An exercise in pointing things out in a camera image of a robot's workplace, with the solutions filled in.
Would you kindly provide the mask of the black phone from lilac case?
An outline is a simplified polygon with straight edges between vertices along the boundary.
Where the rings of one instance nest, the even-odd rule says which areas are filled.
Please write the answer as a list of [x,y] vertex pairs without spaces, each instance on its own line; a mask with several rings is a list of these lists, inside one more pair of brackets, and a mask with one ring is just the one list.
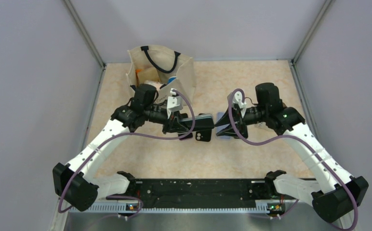
[[247,129],[247,126],[244,125],[244,126],[238,126],[238,131],[239,133],[241,134],[242,137],[244,138],[248,138],[248,129]]

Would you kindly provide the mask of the black smartphone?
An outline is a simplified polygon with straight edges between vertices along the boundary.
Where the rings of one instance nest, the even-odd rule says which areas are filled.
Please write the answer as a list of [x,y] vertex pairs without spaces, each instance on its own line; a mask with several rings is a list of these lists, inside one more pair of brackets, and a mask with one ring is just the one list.
[[[182,137],[182,136],[184,136],[184,133],[178,133],[177,135],[178,135],[178,137]],[[192,139],[193,137],[194,137],[194,135],[193,135],[193,132],[192,132],[192,133],[188,134],[187,136],[184,136],[183,138],[179,138],[179,140],[181,140],[181,141],[188,140],[188,139]]]

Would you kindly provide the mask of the black phone case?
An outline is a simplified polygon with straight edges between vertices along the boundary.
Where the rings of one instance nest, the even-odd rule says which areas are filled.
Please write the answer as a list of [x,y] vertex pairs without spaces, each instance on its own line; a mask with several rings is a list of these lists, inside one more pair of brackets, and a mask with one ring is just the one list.
[[210,142],[212,139],[212,129],[196,131],[195,140],[200,142]]

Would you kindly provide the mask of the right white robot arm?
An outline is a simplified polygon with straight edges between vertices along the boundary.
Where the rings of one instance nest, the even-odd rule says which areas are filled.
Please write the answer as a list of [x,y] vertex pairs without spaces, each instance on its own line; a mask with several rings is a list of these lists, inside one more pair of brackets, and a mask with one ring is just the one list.
[[285,105],[275,84],[259,84],[255,92],[257,102],[252,107],[247,106],[242,89],[235,89],[228,95],[227,110],[216,123],[222,127],[217,136],[247,142],[247,127],[265,124],[275,132],[275,140],[283,140],[291,146],[315,178],[314,181],[302,180],[283,170],[270,171],[265,176],[265,194],[270,198],[283,194],[302,201],[328,223],[349,212],[353,212],[357,220],[358,206],[369,186],[365,178],[354,177],[334,160],[301,114]]

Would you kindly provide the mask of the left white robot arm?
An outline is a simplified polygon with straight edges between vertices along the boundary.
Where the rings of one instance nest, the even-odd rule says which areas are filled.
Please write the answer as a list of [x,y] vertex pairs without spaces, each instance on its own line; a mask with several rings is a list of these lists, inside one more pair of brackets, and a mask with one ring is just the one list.
[[156,136],[136,132],[146,121],[165,125],[175,119],[175,113],[182,110],[184,104],[192,107],[188,98],[174,88],[170,89],[166,109],[155,103],[158,95],[157,89],[152,85],[138,86],[134,96],[114,111],[92,142],[66,164],[56,164],[53,168],[53,180],[55,192],[60,197],[59,213],[67,212],[67,209],[63,209],[63,201],[79,211],[85,211],[96,200],[110,195],[120,194],[125,199],[134,197],[136,186],[127,176],[115,173],[108,177],[95,178],[95,174],[129,136],[156,139]]

